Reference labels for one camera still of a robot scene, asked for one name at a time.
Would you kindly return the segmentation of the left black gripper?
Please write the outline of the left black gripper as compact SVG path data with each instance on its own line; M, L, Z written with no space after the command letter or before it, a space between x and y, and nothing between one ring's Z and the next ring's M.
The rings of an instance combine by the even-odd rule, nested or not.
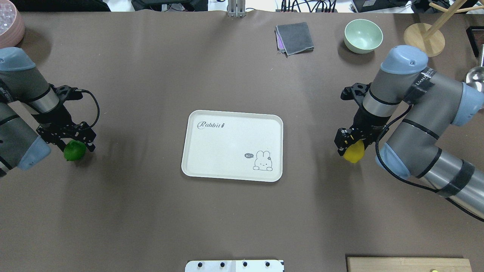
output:
M97 102L92 92L68 85L50 85L41 97L32 102L32 116L39 124L36 131L47 144L56 145L64 151L66 144L63 139L70 138L83 143L90 152L95 150L93 141L96 133L92 128L97 121L91 125L87 122L76 124L64 105L68 100L81 100L83 94L89 94Z

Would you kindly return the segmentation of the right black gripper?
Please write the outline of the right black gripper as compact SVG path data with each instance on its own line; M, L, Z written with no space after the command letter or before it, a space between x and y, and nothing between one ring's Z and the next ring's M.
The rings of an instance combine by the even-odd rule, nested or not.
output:
M353 124L349 128L339 128L334 138L338 148L338 154L343 156L346 150L357 141L363 141L363 149L376 141L382 132L383 126L387 124L389 116L381 117L368 112L363 107L363 99L370 97L369 84L355 83L345 87L340 95L342 100L354 100L358 105L358 111L353 118Z

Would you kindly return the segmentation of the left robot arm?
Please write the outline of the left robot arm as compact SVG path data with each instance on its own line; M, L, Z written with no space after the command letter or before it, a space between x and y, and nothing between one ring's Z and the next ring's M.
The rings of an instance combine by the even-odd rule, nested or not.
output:
M93 124L73 122L65 103L81 100L90 91L47 82L26 52L17 47L0 51L0 165L1 176L18 168L28 170L57 146L67 161L95 150L93 126L100 117L95 100Z

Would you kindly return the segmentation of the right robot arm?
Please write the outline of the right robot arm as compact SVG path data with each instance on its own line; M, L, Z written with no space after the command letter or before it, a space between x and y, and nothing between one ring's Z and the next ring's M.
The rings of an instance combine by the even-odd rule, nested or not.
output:
M483 172L436 145L450 125L463 126L483 107L483 93L429 68L428 56L411 45L392 48L370 84L344 88L342 100L358 110L338 129L340 156L358 162L375 145L376 162L393 177L448 200L483 221Z

